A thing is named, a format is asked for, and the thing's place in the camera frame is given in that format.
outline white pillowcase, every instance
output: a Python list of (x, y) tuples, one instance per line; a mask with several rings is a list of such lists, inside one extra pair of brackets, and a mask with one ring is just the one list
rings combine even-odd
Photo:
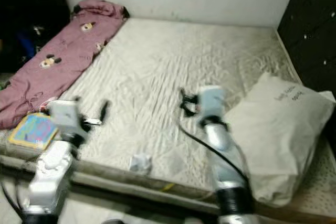
[(271, 206), (291, 201), (333, 108), (319, 93), (264, 73), (226, 114), (245, 153), (257, 201)]

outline mattress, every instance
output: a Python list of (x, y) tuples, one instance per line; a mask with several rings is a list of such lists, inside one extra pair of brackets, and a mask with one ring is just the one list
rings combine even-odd
[[(105, 125), (95, 127), (80, 150), (82, 162), (74, 180), (213, 211), (206, 149), (175, 123), (179, 87), (195, 92), (218, 84), (227, 91), (229, 110), (265, 71), (300, 82), (272, 28), (129, 19), (61, 97), (80, 96), (81, 112), (90, 118), (98, 117), (104, 99), (111, 101)], [(182, 123), (202, 137), (195, 120)], [(32, 155), (6, 143), (8, 132), (0, 134), (3, 155)], [(149, 176), (128, 171), (130, 158), (139, 153), (152, 157)], [(326, 216), (336, 212), (333, 161), (330, 147), (321, 140), (309, 176), (287, 209)]]

